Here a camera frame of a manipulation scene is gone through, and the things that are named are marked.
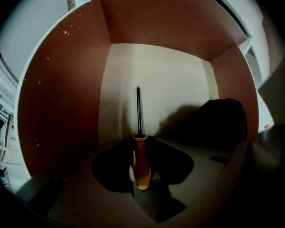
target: screwdriver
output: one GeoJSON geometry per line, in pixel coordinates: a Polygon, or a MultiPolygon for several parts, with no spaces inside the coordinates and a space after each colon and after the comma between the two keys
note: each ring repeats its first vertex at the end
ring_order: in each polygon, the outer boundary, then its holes
{"type": "Polygon", "coordinates": [[[149,188],[151,181],[151,166],[146,155],[146,140],[148,139],[148,136],[142,134],[140,87],[137,87],[136,93],[137,93],[138,134],[133,136],[136,145],[135,145],[135,156],[132,167],[137,188],[140,190],[146,190],[149,188]]]}

